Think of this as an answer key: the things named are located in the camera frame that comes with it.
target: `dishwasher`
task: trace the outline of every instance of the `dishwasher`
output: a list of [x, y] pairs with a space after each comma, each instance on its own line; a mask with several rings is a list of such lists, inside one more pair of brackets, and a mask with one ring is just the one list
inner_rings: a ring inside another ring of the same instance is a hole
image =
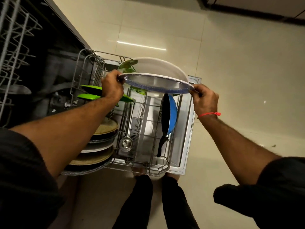
[[[10, 128], [85, 104], [77, 99], [83, 92], [80, 85], [100, 86], [102, 77], [129, 59], [91, 49], [52, 0], [1, 0], [1, 9], [0, 127]], [[198, 77], [188, 79], [201, 82]], [[13, 85], [24, 85], [31, 95], [12, 95]], [[151, 176], [164, 172], [184, 175], [195, 117], [191, 95], [175, 96], [176, 127], [157, 157], [162, 98], [128, 87], [124, 93], [136, 100], [130, 132], [133, 149], [119, 149], [128, 122], [128, 104], [119, 102], [108, 114], [119, 122], [112, 159], [78, 175], [102, 168], [130, 171], [132, 167], [145, 167]]]

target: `red string wristband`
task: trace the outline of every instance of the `red string wristband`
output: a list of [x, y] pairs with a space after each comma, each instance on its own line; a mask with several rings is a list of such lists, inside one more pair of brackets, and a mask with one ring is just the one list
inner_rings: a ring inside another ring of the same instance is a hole
[[216, 116], [220, 116], [221, 113], [220, 112], [207, 112], [207, 113], [203, 113], [200, 116], [197, 117], [197, 119], [199, 119], [199, 117], [205, 116], [205, 115], [210, 115], [210, 114], [215, 114]]

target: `person's left hand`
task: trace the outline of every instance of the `person's left hand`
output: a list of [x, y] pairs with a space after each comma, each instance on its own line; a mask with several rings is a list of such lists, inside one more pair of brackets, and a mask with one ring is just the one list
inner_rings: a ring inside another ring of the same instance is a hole
[[124, 94], [124, 81], [117, 81], [121, 73], [113, 70], [108, 73], [105, 78], [102, 78], [102, 97], [109, 98], [115, 103], [118, 103]]

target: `wire rack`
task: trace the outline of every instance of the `wire rack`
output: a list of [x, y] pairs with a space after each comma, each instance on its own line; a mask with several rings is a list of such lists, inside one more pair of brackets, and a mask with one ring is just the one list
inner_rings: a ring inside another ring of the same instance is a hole
[[29, 65], [26, 57], [35, 57], [29, 54], [29, 48], [22, 42], [24, 36], [34, 36], [33, 30], [41, 30], [37, 19], [20, 6], [21, 0], [0, 0], [0, 122], [6, 127], [12, 113], [12, 100], [8, 98], [11, 85], [21, 81], [16, 69], [22, 65]]
[[[106, 76], [113, 68], [129, 59], [126, 56], [83, 49], [80, 51], [74, 71], [74, 77], [70, 90], [71, 102], [66, 103], [66, 107], [79, 106], [85, 103], [84, 100], [78, 100], [77, 95], [84, 93], [81, 85], [101, 86], [101, 78]], [[115, 107], [108, 117], [116, 119], [119, 125], [118, 136], [115, 140], [115, 154], [108, 168], [125, 171], [133, 170], [133, 167], [142, 168], [141, 172], [152, 176], [160, 176], [170, 168], [172, 155], [173, 134], [171, 133], [168, 141], [163, 145], [161, 157], [157, 157], [159, 140], [162, 136], [161, 129], [161, 98], [153, 98], [137, 93], [132, 87], [124, 87], [124, 92], [129, 97], [134, 98], [135, 107], [132, 116], [132, 127], [130, 137], [134, 141], [133, 149], [129, 152], [123, 152], [119, 149], [120, 139], [127, 133], [128, 112], [130, 105], [119, 102], [119, 107]], [[177, 96], [176, 102], [181, 105], [182, 95]]]

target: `tile floor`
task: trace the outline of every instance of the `tile floor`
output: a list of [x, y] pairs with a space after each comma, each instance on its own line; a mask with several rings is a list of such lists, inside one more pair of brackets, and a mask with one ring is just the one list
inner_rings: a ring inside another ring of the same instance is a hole
[[[204, 11], [196, 0], [54, 1], [93, 49], [176, 64], [219, 93], [223, 121], [280, 155], [305, 156], [305, 27]], [[104, 169], [82, 177], [72, 228], [111, 228], [134, 185], [128, 175]], [[257, 228], [213, 202], [226, 183], [237, 182], [196, 120], [179, 185], [199, 226]], [[158, 183], [148, 228], [166, 228]]]

